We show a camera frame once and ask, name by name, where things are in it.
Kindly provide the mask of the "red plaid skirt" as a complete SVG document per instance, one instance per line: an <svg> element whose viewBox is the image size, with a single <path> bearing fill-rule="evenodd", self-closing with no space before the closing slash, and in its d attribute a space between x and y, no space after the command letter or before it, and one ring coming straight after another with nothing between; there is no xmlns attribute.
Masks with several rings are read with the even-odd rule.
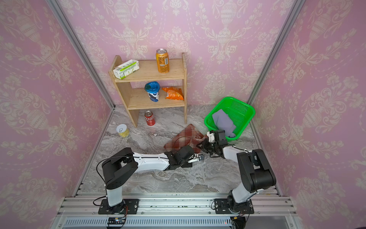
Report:
<svg viewBox="0 0 366 229"><path fill-rule="evenodd" d="M207 138L194 125L189 124L183 131L176 135L172 140L164 145L166 151L178 151L182 147L190 146L195 154L199 154L201 150L197 147Z"/></svg>

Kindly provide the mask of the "lavender skirt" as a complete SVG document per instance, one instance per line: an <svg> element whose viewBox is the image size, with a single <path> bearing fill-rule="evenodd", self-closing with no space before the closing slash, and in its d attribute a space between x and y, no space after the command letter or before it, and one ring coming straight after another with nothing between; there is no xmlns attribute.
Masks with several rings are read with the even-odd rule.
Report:
<svg viewBox="0 0 366 229"><path fill-rule="evenodd" d="M234 138L236 134L234 133L236 126L234 125L232 119L222 110L212 114L214 124L219 130L224 130L226 137Z"/></svg>

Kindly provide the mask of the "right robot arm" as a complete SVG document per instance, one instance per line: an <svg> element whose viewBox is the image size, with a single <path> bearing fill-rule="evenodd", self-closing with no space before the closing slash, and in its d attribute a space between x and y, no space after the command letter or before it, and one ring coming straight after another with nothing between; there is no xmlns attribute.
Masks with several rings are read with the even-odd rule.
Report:
<svg viewBox="0 0 366 229"><path fill-rule="evenodd" d="M210 156L232 160L239 167L241 183L228 195L229 209L239 212L246 207L251 197L276 184L276 177L270 163L261 149L246 150L229 144L225 131L209 131L207 139L196 145Z"/></svg>

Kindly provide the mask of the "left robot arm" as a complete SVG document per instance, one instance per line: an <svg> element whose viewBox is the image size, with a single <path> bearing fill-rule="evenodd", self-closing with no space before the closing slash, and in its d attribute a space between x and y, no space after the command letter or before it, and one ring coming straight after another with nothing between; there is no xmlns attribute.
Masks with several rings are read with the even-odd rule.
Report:
<svg viewBox="0 0 366 229"><path fill-rule="evenodd" d="M120 207L123 203L122 186L135 173L141 171L170 171L177 168L190 168L200 157L191 146L178 151L149 155L124 148L102 162L103 179L108 207Z"/></svg>

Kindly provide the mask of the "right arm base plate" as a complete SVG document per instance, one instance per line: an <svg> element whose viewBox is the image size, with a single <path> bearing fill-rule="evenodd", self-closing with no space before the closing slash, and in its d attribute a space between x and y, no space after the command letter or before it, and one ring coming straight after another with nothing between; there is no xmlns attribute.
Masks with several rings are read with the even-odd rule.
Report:
<svg viewBox="0 0 366 229"><path fill-rule="evenodd" d="M236 203L234 200L227 198L216 198L213 201L212 208L216 214L254 214L252 201Z"/></svg>

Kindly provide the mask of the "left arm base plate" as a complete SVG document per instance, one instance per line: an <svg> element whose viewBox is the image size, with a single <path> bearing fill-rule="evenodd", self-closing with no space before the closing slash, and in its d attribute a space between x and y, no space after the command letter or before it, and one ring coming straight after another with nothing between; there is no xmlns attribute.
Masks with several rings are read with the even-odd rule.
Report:
<svg viewBox="0 0 366 229"><path fill-rule="evenodd" d="M107 199L103 199L98 210L99 215L136 215L139 207L139 199L124 199L120 204L110 207Z"/></svg>

